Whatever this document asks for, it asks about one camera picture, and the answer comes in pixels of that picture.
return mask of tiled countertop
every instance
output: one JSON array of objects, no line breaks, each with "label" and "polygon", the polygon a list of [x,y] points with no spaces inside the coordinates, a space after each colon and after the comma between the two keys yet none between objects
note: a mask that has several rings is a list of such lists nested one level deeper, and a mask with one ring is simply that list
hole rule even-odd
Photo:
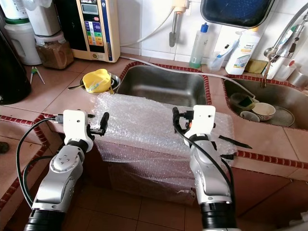
[{"label": "tiled countertop", "polygon": [[[161,60],[131,55],[151,63],[188,67],[188,63]],[[95,94],[83,89],[67,90],[79,85],[85,73],[105,68],[120,76],[126,65],[133,61],[119,59],[115,64],[100,61],[75,60],[65,70],[47,69],[39,66],[46,85],[38,77],[32,82],[32,92],[23,101],[3,107],[20,108],[36,113],[57,114],[65,109],[81,109],[90,112],[95,103]],[[26,67],[28,77],[30,68]],[[209,73],[206,65],[202,72]],[[227,74],[224,69],[215,74]],[[308,180],[308,131],[283,128],[244,120],[232,112],[226,102],[221,79],[209,77],[212,104],[218,112],[232,116],[235,139],[249,144],[253,150],[239,148],[241,152],[234,161],[234,167],[299,180]],[[51,129],[62,132],[62,125],[52,124]]]}]

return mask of chrome faucet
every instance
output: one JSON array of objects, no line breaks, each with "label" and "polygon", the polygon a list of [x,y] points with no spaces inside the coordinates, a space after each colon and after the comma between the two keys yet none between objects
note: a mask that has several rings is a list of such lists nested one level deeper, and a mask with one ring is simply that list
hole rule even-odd
[{"label": "chrome faucet", "polygon": [[266,86],[266,77],[268,75],[270,64],[276,62],[279,57],[292,58],[294,51],[296,49],[296,44],[299,41],[299,38],[304,30],[304,24],[308,21],[308,12],[304,16],[301,24],[296,25],[295,29],[292,29],[295,21],[300,17],[300,15],[308,9],[308,3],[306,3],[291,19],[288,25],[285,27],[274,46],[267,48],[264,51],[264,56],[268,58],[268,64],[266,66],[265,74],[262,80],[262,87]]}]

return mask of sink basin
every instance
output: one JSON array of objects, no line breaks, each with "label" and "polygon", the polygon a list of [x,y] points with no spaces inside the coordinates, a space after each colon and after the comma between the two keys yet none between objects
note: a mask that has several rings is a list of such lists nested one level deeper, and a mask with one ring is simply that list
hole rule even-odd
[{"label": "sink basin", "polygon": [[[268,83],[265,88],[261,87],[258,81],[234,79],[246,89],[251,91],[256,99],[263,103],[269,103],[289,110],[295,121],[291,125],[292,128],[300,128],[308,130],[308,97],[300,91],[284,85],[276,85]],[[227,80],[224,81],[228,98],[234,93],[246,93],[243,89]]]},{"label": "sink basin", "polygon": [[144,65],[134,66],[127,71],[117,93],[179,106],[206,104],[202,76],[174,73]]}]

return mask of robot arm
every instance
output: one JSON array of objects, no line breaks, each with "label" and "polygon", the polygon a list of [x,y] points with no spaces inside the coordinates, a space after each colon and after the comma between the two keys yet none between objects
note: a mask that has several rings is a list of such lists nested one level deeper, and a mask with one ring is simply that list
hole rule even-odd
[{"label": "robot arm", "polygon": [[100,129],[90,129],[88,114],[65,110],[63,113],[65,146],[49,164],[49,172],[39,186],[25,231],[60,231],[69,208],[75,184],[82,174],[85,153],[93,147],[94,136],[104,135],[109,114],[105,113]]},{"label": "robot arm", "polygon": [[[180,127],[180,117],[189,122],[186,129]],[[215,107],[196,105],[193,111],[180,114],[173,108],[173,124],[190,141],[206,151],[212,160],[184,139],[190,147],[190,167],[195,177],[198,204],[202,213],[203,231],[240,231],[236,228],[235,212],[231,199],[231,189],[221,172],[213,165],[220,166],[221,158],[216,146],[211,142],[211,130],[214,127]]]}]

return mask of box wrapped in bubble wrap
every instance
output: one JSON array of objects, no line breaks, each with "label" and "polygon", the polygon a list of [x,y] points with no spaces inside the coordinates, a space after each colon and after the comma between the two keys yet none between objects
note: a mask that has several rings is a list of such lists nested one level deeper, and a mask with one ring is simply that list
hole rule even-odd
[{"label": "box wrapped in bubble wrap", "polygon": [[[111,163],[109,176],[114,189],[185,204],[194,201],[190,150],[174,132],[173,107],[141,97],[98,95],[91,127],[98,128],[103,114],[109,112],[107,132],[94,142],[103,161]],[[177,107],[180,112],[192,110]],[[215,123],[212,139],[218,153],[233,154],[236,147],[218,139],[219,135],[233,138],[231,117],[216,113]]]}]

